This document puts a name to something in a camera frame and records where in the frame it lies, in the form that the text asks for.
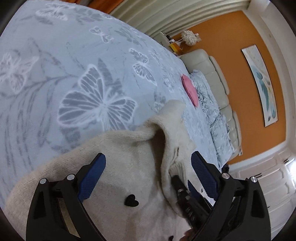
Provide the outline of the person's right hand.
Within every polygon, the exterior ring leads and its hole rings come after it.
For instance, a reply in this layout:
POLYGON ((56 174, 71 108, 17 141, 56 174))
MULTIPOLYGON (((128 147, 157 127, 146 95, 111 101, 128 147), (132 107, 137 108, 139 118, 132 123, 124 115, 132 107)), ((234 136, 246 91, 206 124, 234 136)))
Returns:
POLYGON ((179 241, 189 241, 191 239, 192 235, 194 235, 194 230, 189 229, 184 233, 183 237, 181 237, 179 239, 179 241))

